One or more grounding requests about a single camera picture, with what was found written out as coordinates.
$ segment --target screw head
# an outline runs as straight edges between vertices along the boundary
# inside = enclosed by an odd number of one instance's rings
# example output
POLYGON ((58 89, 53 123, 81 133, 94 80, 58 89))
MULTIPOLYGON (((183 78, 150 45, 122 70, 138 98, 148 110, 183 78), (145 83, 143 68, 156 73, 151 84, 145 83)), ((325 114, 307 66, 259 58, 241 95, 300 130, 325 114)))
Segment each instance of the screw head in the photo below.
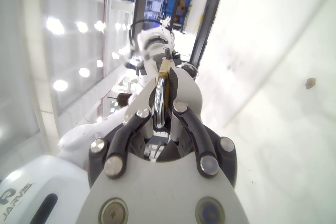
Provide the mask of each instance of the screw head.
POLYGON ((232 152, 234 150, 233 141, 227 137, 222 137, 219 143, 221 148, 226 152, 232 152))
POLYGON ((223 224, 225 220, 222 205, 211 197, 199 200, 195 215, 198 224, 223 224))
POLYGON ((108 158, 104 165, 104 170, 109 178, 115 177, 120 174, 123 168, 123 160, 119 155, 113 155, 108 158))
POLYGON ((138 110, 136 115, 140 118, 147 118, 149 115, 149 110, 146 108, 144 110, 138 110))
POLYGON ((200 160, 201 169, 210 176, 215 176, 218 173, 217 159, 210 155, 205 155, 200 160))
POLYGON ((99 153, 103 150, 105 146, 105 141, 102 138, 97 138, 91 143, 90 150, 92 153, 99 153))
POLYGON ((128 219, 128 209, 120 199, 112 199, 105 203, 101 212, 102 224, 124 224, 128 219))
POLYGON ((177 102, 175 105, 174 105, 174 109, 179 112, 179 113, 184 113, 188 107, 185 103, 183 102, 177 102))

